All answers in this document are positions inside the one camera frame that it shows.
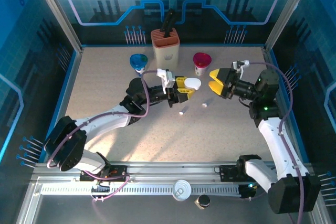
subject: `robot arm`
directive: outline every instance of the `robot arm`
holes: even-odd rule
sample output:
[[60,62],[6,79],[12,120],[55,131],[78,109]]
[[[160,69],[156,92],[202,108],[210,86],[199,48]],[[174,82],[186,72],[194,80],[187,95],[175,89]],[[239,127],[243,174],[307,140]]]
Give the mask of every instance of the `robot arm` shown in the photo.
[[[298,212],[300,203],[300,187],[298,173],[304,183],[304,211],[312,211],[319,190],[320,181],[317,176],[309,174],[299,159],[283,125],[279,133],[282,118],[275,102],[279,89],[279,76],[274,70],[263,70],[257,81],[252,84],[241,80],[243,68],[248,61],[233,62],[231,68],[221,68],[210,72],[214,81],[210,88],[224,99],[232,99],[234,95],[242,100],[250,100],[249,114],[260,133],[266,140],[275,163],[276,173],[267,167],[258,155],[244,155],[237,161],[238,173],[253,178],[267,193],[271,209],[276,214]],[[287,151],[289,147],[296,164]]]
[[88,141],[105,132],[137,122],[141,117],[136,115],[145,114],[143,105],[147,102],[149,106],[153,106],[167,100],[172,107],[175,103],[187,101],[199,88],[185,88],[186,77],[175,76],[166,70],[158,69],[156,74],[162,79],[162,85],[146,87],[149,101],[146,99],[141,79],[135,78],[126,90],[127,96],[113,109],[83,119],[72,120],[69,116],[61,118],[45,144],[45,151],[52,156],[61,142],[71,135],[53,158],[56,166],[63,172],[77,168],[99,174],[100,177],[106,176],[111,170],[110,163],[100,153],[84,150]]

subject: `blue cup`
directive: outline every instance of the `blue cup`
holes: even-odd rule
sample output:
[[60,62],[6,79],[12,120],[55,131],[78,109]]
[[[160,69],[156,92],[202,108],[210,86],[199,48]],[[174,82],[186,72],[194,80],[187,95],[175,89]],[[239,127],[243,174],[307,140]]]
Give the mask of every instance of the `blue cup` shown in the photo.
[[130,58],[130,64],[132,68],[141,75],[146,70],[146,65],[148,63],[148,58],[146,55],[135,54]]

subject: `black cap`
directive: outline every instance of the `black cap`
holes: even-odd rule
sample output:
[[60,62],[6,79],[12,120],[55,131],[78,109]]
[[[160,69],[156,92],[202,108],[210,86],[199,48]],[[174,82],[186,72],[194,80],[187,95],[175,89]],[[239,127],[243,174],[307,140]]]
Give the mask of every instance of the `black cap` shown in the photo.
[[199,196],[198,198],[198,204],[201,206],[201,207],[208,207],[210,205],[210,198],[209,196],[203,194],[201,196]]

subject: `white bottle cap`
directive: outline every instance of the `white bottle cap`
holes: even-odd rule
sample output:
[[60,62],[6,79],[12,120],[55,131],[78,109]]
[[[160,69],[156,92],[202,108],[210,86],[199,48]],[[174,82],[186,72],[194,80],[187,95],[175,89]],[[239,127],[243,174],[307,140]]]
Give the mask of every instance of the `white bottle cap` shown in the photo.
[[173,197],[178,201],[184,201],[191,195],[191,186],[185,180],[178,180],[173,186]]
[[202,83],[198,78],[187,78],[184,80],[184,86],[186,89],[198,90],[201,84]]

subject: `speckled tabletop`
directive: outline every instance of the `speckled tabletop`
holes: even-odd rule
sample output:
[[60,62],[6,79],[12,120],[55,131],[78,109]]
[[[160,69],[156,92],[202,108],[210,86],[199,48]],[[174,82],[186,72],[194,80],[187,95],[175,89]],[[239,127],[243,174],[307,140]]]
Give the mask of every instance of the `speckled tabletop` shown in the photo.
[[[263,61],[260,48],[180,48],[176,75],[196,77],[193,56],[206,52],[213,61],[209,70],[230,67],[232,61]],[[125,96],[129,82],[137,77],[129,64],[132,54],[145,54],[155,69],[151,47],[86,48],[82,56],[67,115],[83,118],[109,110]],[[263,66],[245,70],[243,80],[255,82]],[[208,73],[200,77],[201,88],[191,100],[169,108],[167,102],[151,107],[147,117],[135,124],[98,136],[86,149],[100,152],[111,161],[235,161],[242,154],[258,154],[272,160],[267,144],[237,97],[224,100],[208,87]],[[149,86],[160,78],[147,74]],[[179,115],[183,108],[184,115]]]

